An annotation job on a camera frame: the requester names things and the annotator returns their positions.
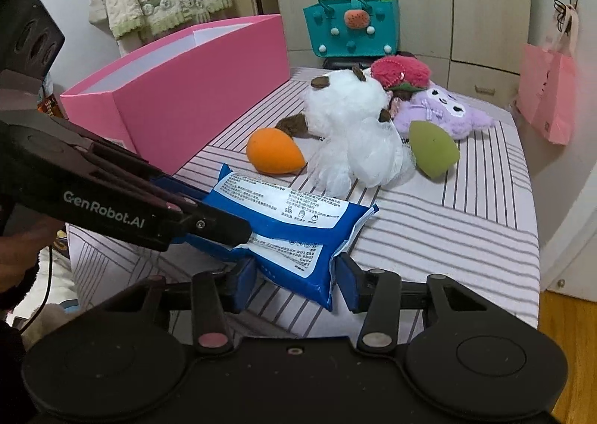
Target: cabinet drawer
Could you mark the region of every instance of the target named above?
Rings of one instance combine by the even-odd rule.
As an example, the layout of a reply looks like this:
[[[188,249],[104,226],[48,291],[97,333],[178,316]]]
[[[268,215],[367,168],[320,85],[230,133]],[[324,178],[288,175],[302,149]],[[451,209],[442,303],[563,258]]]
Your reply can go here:
[[[505,108],[518,91],[519,79],[520,76],[501,70],[451,62],[448,88]]]

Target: pink shopping bag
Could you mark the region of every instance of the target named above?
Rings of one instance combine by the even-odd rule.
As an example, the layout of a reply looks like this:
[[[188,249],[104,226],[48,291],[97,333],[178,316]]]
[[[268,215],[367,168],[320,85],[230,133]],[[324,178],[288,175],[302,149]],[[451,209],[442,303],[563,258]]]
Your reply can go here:
[[[568,4],[563,24],[569,22],[569,41],[565,27],[557,30],[554,16],[544,45],[525,46],[516,102],[524,118],[554,144],[568,144],[574,130],[578,14]]]

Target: tote bag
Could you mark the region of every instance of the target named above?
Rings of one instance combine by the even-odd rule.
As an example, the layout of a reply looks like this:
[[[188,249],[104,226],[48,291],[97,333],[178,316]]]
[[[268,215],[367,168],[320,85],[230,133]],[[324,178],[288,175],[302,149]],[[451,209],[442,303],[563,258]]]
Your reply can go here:
[[[554,144],[568,144],[574,130],[578,14],[568,4],[563,24],[570,21],[569,42],[566,27],[558,31],[554,15],[543,46],[525,46],[516,103],[523,117]]]
[[[368,21],[351,25],[349,10]],[[398,50],[398,0],[317,0],[303,13],[313,53],[322,58],[395,55]]]

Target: bed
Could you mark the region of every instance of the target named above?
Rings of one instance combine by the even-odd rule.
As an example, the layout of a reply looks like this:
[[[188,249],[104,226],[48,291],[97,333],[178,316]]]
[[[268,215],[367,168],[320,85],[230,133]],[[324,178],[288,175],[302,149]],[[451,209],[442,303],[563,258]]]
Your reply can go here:
[[[301,93],[324,71],[299,68],[291,79],[214,138],[175,175],[209,190],[223,163],[256,174],[247,161],[251,133],[275,126],[301,110]],[[416,173],[392,188],[365,188],[356,183],[348,200],[379,213],[362,229],[351,256],[363,268],[398,272],[405,281],[424,281],[446,274],[534,327],[539,302],[537,225],[526,162],[512,116],[499,107],[460,96],[496,120],[489,132],[459,142],[460,161],[439,181]],[[316,141],[300,145],[306,158]],[[299,174],[269,178],[278,184],[317,193],[304,169]],[[90,308],[148,275],[187,281],[196,272],[216,270],[223,263],[187,244],[165,252],[139,248],[77,227],[69,227],[69,248],[79,301]],[[348,311],[338,288],[334,309],[258,280],[248,309],[229,315],[235,340],[242,336],[323,337],[356,339],[363,315]],[[417,311],[403,311],[399,341],[422,331]],[[190,315],[172,314],[171,332],[190,342]]]

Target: teal handbag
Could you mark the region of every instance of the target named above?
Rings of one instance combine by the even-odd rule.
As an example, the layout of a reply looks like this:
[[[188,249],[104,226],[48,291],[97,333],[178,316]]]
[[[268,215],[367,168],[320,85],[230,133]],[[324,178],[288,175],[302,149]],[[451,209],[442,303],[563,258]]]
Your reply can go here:
[[[303,9],[317,56],[383,56],[400,39],[398,0],[317,0]]]

